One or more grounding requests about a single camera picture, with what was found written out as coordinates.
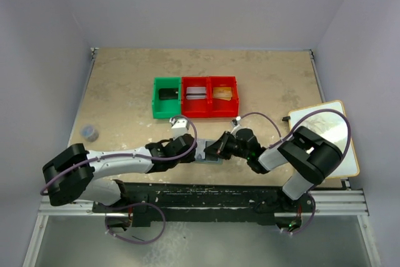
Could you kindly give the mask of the green card holder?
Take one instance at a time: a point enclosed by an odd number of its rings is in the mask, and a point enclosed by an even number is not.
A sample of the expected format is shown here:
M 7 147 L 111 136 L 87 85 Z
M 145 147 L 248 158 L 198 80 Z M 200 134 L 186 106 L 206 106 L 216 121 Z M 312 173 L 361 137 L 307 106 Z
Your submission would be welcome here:
M 223 160 L 221 158 L 218 158 L 215 154 L 207 154 L 205 152 L 205 149 L 215 142 L 215 140 L 210 139 L 197 139 L 195 162 L 204 164 L 222 164 Z

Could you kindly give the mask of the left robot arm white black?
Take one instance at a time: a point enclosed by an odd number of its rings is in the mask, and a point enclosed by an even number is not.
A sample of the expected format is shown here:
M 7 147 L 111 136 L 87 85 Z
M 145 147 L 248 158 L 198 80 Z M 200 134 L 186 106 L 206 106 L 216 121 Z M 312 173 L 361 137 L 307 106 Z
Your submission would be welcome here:
M 196 146 L 196 137 L 190 134 L 120 153 L 89 151 L 82 143 L 76 143 L 42 167 L 46 184 L 40 195 L 48 196 L 52 206 L 88 199 L 122 212 L 129 203 L 124 185 L 116 180 L 102 181 L 102 178 L 166 172 L 180 163 L 195 161 Z

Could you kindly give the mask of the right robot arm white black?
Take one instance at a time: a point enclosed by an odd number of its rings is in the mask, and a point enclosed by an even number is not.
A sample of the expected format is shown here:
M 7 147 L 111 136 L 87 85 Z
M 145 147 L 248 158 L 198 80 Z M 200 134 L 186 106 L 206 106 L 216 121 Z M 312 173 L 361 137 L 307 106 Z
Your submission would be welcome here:
M 321 184 L 343 159 L 342 151 L 335 144 L 304 126 L 298 127 L 291 138 L 272 148 L 262 147 L 249 128 L 225 132 L 204 152 L 226 160 L 233 156 L 245 159 L 257 174 L 266 174 L 289 163 L 295 172 L 278 196 L 278 205 L 284 211 L 298 207 L 300 197 Z

